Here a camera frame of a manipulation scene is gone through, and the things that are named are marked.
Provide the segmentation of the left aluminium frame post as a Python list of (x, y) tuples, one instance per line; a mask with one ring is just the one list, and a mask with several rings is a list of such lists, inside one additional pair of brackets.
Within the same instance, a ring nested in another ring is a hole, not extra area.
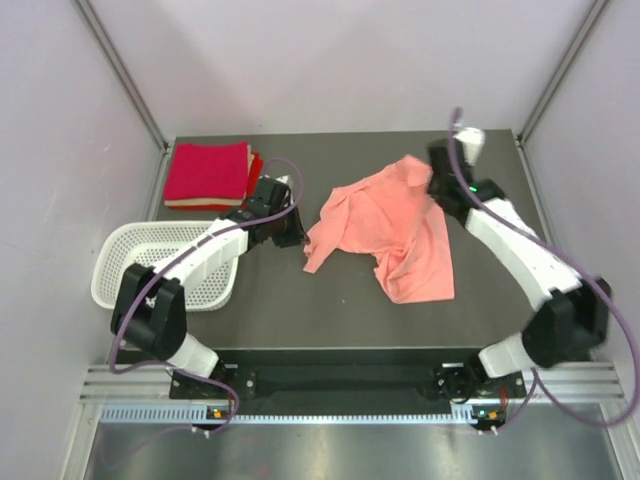
[(71, 4), (86, 25), (98, 49), (114, 73), (121, 89), (142, 121), (153, 143), (161, 152), (168, 149), (169, 142), (154, 119), (136, 82), (120, 55), (114, 41), (91, 1), (71, 0)]

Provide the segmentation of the salmon pink t-shirt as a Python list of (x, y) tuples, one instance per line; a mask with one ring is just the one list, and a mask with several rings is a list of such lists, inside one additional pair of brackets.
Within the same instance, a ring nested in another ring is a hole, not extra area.
[(334, 188), (308, 232), (303, 271), (336, 250), (366, 254), (395, 304), (452, 300), (455, 281), (445, 215), (427, 195), (433, 170), (406, 155), (379, 172)]

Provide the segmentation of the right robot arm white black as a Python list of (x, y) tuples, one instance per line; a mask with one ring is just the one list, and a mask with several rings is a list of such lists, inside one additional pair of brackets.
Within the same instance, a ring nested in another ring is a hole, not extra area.
[(491, 251), (524, 291), (533, 316), (522, 331), (486, 346), (466, 361), (469, 388), (487, 396), (504, 377), (529, 368), (552, 368), (586, 356), (604, 343), (608, 309), (573, 267), (539, 245), (497, 184), (473, 178), (484, 134), (467, 129), (450, 142), (431, 142), (429, 197)]

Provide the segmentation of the white perforated plastic basket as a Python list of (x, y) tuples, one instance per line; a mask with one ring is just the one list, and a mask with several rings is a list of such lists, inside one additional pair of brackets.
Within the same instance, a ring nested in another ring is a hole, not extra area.
[[(154, 221), (123, 225), (103, 244), (91, 283), (93, 300), (112, 310), (122, 276), (133, 263), (155, 265), (203, 234), (209, 221)], [(214, 311), (230, 300), (237, 274), (236, 259), (212, 272), (186, 299), (189, 312)]]

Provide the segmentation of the aluminium frame post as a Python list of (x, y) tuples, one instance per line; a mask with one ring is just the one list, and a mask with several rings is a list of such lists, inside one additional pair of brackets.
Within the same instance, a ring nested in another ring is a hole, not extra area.
[(121, 89), (142, 121), (153, 143), (161, 152), (168, 149), (169, 142), (154, 119), (136, 82), (120, 55), (114, 41), (91, 1), (71, 0), (71, 4), (86, 25), (98, 49), (114, 73)]
[(567, 80), (574, 64), (586, 48), (590, 37), (606, 15), (606, 11), (610, 5), (610, 0), (595, 0), (590, 2), (586, 13), (579, 22), (575, 32), (571, 35), (569, 43), (564, 48), (558, 63), (552, 70), (541, 94), (538, 96), (532, 110), (528, 114), (523, 127), (516, 135), (516, 144), (519, 147), (524, 148), (527, 141), (532, 137), (551, 106), (551, 103)]

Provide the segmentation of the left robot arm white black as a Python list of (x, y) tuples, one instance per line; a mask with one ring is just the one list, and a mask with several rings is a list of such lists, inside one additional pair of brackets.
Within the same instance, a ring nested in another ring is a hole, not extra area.
[(161, 264), (127, 267), (110, 325), (116, 340), (191, 374), (203, 395), (220, 394), (226, 366), (188, 333), (186, 300), (212, 273), (267, 240), (279, 248), (308, 242), (288, 176), (260, 177), (244, 206), (223, 212)]

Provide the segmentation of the folded red t-shirt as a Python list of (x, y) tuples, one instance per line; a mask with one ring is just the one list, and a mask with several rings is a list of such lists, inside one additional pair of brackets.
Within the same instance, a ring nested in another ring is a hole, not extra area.
[(255, 192), (264, 162), (258, 153), (253, 155), (249, 165), (247, 188), (242, 199), (194, 198), (182, 200), (165, 200), (164, 205), (176, 210), (212, 210), (224, 211), (231, 207), (241, 206)]

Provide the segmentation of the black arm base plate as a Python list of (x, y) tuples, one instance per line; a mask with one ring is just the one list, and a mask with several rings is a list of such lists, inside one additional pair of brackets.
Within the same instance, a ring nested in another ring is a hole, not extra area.
[(428, 400), (525, 396), (523, 375), (475, 380), (472, 348), (225, 349), (220, 380), (243, 401), (275, 393), (415, 393)]

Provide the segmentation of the right aluminium frame post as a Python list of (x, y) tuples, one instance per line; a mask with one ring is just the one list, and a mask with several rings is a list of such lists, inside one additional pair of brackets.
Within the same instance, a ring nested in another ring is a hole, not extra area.
[(606, 11), (610, 5), (610, 0), (595, 0), (590, 2), (586, 13), (579, 22), (575, 32), (571, 35), (569, 43), (564, 48), (558, 63), (552, 70), (541, 94), (538, 96), (532, 110), (528, 114), (523, 127), (516, 135), (516, 144), (519, 147), (524, 148), (527, 141), (532, 137), (551, 106), (551, 103), (567, 80), (574, 64), (586, 48), (590, 37), (606, 15)]

